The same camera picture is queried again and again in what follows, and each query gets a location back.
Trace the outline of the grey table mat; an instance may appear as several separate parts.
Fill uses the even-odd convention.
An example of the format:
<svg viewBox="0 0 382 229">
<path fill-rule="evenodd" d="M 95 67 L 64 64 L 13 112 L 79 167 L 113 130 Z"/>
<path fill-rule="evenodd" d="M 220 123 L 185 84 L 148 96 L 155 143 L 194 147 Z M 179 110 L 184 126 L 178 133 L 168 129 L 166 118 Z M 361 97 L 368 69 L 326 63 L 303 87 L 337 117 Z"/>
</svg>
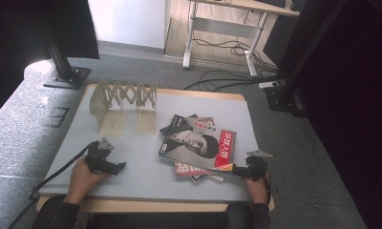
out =
<svg viewBox="0 0 382 229">
<path fill-rule="evenodd" d="M 49 175 L 58 171 L 89 143 L 101 138 L 96 118 L 89 109 L 94 90 L 95 87 L 91 85 L 82 96 Z M 217 127 L 234 131 L 234 163 L 239 166 L 245 165 L 248 152 L 258 149 L 248 106 L 242 99 L 158 93 L 156 114 L 158 130 L 167 126 L 174 115 L 197 115 L 211 117 Z M 226 177 L 221 183 L 205 179 L 198 184 L 187 177 L 177 177 L 174 162 L 159 156 L 161 135 L 137 135 L 136 120 L 135 113 L 128 114 L 122 135 L 108 138 L 115 146 L 108 160 L 113 163 L 125 162 L 126 166 L 118 175 L 106 178 L 94 189 L 94 197 L 205 202 L 249 200 L 243 181 L 237 177 Z"/>
</svg>

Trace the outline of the black curtain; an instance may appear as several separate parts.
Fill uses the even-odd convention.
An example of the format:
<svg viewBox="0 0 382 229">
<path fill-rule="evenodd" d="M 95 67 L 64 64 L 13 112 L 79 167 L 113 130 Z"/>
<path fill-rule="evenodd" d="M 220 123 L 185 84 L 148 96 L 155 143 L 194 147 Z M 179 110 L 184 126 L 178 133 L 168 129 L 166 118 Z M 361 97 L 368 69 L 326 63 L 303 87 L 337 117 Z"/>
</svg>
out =
<svg viewBox="0 0 382 229">
<path fill-rule="evenodd" d="M 317 69 L 309 120 L 368 229 L 382 229 L 382 0 L 347 0 Z"/>
<path fill-rule="evenodd" d="M 51 57 L 49 37 L 69 57 L 99 58 L 88 0 L 0 0 L 0 109 L 26 67 Z"/>
</svg>

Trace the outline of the person's right leg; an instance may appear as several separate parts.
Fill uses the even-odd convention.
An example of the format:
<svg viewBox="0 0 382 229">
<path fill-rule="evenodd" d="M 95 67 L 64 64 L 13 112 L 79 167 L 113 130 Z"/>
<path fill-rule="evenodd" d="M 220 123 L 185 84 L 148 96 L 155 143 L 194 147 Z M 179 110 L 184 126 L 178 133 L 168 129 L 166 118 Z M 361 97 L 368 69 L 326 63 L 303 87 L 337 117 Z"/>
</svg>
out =
<svg viewBox="0 0 382 229">
<path fill-rule="evenodd" d="M 231 203 L 226 208 L 228 229 L 251 229 L 251 209 L 245 203 Z"/>
</svg>

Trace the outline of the black computer tower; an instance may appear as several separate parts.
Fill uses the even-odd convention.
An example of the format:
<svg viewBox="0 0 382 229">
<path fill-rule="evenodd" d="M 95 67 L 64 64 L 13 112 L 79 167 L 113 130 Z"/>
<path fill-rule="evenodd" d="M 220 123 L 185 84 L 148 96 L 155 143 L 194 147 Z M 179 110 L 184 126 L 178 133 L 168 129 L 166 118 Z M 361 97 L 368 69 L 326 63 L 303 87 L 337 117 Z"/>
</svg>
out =
<svg viewBox="0 0 382 229">
<path fill-rule="evenodd" d="M 279 68 L 283 66 L 287 45 L 297 21 L 297 17 L 278 16 L 265 43 L 264 53 Z"/>
</svg>

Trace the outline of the wooden table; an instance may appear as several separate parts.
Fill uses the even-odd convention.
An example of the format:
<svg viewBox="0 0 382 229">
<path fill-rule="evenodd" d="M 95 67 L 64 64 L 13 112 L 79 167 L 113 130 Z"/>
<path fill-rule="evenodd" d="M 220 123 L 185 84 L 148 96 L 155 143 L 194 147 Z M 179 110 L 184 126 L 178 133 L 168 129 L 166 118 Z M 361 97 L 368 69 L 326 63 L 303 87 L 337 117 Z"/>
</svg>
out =
<svg viewBox="0 0 382 229">
<path fill-rule="evenodd" d="M 159 89 L 158 93 L 194 95 L 209 98 L 244 100 L 240 94 L 209 93 Z M 80 211 L 90 214 L 152 213 L 152 212 L 223 212 L 231 202 L 178 201 L 168 199 L 128 199 L 94 197 L 89 194 L 81 203 Z"/>
</svg>

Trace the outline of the black metal stand with baseplate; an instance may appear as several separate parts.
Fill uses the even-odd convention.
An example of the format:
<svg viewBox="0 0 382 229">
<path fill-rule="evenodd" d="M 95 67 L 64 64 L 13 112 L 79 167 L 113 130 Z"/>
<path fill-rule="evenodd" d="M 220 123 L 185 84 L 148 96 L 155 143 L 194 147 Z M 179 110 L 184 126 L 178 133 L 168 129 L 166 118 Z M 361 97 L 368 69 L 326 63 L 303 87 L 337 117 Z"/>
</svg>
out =
<svg viewBox="0 0 382 229">
<path fill-rule="evenodd" d="M 57 47 L 51 35 L 47 36 L 49 52 L 54 70 L 44 82 L 45 87 L 78 90 L 90 73 L 88 68 L 72 67 L 67 56 Z"/>
</svg>

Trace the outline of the black metal frame stand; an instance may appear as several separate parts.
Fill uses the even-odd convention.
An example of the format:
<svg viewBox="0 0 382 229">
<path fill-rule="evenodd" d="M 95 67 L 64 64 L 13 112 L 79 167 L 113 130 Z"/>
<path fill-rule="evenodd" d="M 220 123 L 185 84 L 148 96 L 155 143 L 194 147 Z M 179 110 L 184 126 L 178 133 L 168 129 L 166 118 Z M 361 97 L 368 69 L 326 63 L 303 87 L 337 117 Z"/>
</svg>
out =
<svg viewBox="0 0 382 229">
<path fill-rule="evenodd" d="M 307 0 L 290 38 L 292 44 L 286 50 L 286 64 L 279 73 L 285 80 L 285 85 L 265 89 L 271 111 L 306 116 L 296 90 L 306 78 L 305 69 L 309 66 L 309 60 L 346 2 L 347 0 Z"/>
</svg>

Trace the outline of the person's right hand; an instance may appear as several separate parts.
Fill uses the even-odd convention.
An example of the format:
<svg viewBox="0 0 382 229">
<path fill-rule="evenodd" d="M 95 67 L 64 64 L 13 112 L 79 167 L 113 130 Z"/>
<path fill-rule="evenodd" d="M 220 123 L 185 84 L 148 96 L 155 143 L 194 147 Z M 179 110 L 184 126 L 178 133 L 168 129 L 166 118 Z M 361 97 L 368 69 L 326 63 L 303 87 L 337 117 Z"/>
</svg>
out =
<svg viewBox="0 0 382 229">
<path fill-rule="evenodd" d="M 269 180 L 267 175 L 257 180 L 245 178 L 244 182 L 253 204 L 269 204 Z"/>
</svg>

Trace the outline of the person's left hand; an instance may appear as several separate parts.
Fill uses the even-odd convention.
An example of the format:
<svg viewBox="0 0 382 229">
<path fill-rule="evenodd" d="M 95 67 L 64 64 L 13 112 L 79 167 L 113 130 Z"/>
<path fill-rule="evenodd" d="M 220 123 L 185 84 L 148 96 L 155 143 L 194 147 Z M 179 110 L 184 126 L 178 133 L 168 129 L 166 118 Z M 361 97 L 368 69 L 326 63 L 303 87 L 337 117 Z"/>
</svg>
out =
<svg viewBox="0 0 382 229">
<path fill-rule="evenodd" d="M 108 174 L 94 174 L 90 171 L 85 158 L 81 157 L 72 169 L 69 191 L 63 201 L 78 205 L 91 191 L 95 189 L 98 183 Z"/>
</svg>

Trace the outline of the black keyboard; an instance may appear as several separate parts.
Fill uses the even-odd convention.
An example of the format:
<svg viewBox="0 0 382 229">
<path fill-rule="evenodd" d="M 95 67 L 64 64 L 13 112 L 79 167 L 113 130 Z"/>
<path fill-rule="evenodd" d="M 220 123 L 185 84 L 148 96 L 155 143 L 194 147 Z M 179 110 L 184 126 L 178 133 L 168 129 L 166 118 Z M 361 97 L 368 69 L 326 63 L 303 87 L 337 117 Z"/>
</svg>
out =
<svg viewBox="0 0 382 229">
<path fill-rule="evenodd" d="M 255 0 L 264 4 L 268 4 L 271 6 L 284 8 L 286 6 L 286 0 Z"/>
</svg>

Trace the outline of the white-legged wooden desk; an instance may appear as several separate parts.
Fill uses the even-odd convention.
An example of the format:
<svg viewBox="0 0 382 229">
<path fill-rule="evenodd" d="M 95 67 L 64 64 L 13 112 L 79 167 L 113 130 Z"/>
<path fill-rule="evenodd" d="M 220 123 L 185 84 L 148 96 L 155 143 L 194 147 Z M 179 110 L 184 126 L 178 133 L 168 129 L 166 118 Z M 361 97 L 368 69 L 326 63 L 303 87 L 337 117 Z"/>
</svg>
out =
<svg viewBox="0 0 382 229">
<path fill-rule="evenodd" d="M 253 63 L 253 53 L 256 50 L 258 41 L 265 27 L 265 22 L 270 14 L 289 17 L 297 17 L 300 15 L 298 10 L 292 8 L 292 0 L 283 0 L 285 6 L 283 8 L 269 5 L 267 3 L 256 0 L 189 0 L 191 9 L 188 19 L 189 30 L 188 38 L 185 43 L 182 66 L 185 69 L 190 67 L 190 56 L 192 49 L 192 37 L 194 31 L 206 31 L 217 34 L 232 35 L 244 38 L 251 38 L 252 43 L 247 51 L 244 52 L 244 58 L 252 77 L 257 76 L 256 68 Z M 246 24 L 238 24 L 233 22 L 225 22 L 216 19 L 201 18 L 197 16 L 197 5 L 209 4 L 213 6 L 227 7 L 238 10 L 254 10 L 262 13 L 257 26 Z"/>
</svg>

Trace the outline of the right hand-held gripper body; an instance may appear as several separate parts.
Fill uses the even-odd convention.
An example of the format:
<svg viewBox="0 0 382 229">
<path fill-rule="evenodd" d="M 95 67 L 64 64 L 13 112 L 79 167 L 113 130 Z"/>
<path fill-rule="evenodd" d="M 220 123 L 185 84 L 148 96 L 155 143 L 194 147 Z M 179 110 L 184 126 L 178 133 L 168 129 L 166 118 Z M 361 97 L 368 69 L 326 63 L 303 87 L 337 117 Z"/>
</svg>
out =
<svg viewBox="0 0 382 229">
<path fill-rule="evenodd" d="M 249 178 L 254 181 L 262 178 L 263 180 L 267 181 L 266 174 L 268 170 L 267 162 L 265 161 L 265 153 L 261 153 L 259 151 L 248 152 L 245 162 L 247 165 L 244 174 L 245 178 Z"/>
</svg>

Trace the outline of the portrait magazine with red label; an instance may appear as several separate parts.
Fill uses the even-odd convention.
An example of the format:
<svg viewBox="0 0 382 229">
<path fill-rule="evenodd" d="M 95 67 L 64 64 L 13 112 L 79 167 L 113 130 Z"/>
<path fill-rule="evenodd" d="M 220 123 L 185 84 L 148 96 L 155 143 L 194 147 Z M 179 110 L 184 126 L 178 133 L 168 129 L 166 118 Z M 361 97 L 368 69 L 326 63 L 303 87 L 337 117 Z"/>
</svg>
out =
<svg viewBox="0 0 382 229">
<path fill-rule="evenodd" d="M 210 171 L 233 169 L 236 133 L 195 117 L 175 114 L 159 149 L 159 156 Z"/>
</svg>

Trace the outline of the red-brown magazine with sphere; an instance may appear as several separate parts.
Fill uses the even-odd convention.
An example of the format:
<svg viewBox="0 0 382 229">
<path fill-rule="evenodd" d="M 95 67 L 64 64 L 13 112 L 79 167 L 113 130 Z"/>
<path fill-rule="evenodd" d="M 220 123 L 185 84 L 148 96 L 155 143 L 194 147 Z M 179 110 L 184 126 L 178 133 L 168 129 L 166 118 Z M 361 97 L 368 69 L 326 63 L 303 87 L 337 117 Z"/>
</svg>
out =
<svg viewBox="0 0 382 229">
<path fill-rule="evenodd" d="M 206 170 L 185 164 L 183 162 L 175 161 L 174 168 L 178 177 L 191 177 L 195 183 L 198 183 L 204 178 L 208 177 L 208 175 L 216 175 L 222 177 L 225 174 L 229 174 L 233 169 L 233 165 L 226 164 L 224 166 L 220 166 L 216 170 Z"/>
</svg>

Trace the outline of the wooden expandable book rack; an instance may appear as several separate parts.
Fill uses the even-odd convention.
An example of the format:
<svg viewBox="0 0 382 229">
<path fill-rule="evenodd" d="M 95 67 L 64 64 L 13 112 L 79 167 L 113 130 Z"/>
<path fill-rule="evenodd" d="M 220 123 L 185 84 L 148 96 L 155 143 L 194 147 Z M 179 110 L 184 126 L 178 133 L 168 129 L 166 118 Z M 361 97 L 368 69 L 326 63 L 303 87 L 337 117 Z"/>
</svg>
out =
<svg viewBox="0 0 382 229">
<path fill-rule="evenodd" d="M 90 99 L 100 135 L 119 136 L 125 123 L 134 124 L 137 135 L 153 135 L 157 122 L 157 84 L 97 83 Z"/>
</svg>

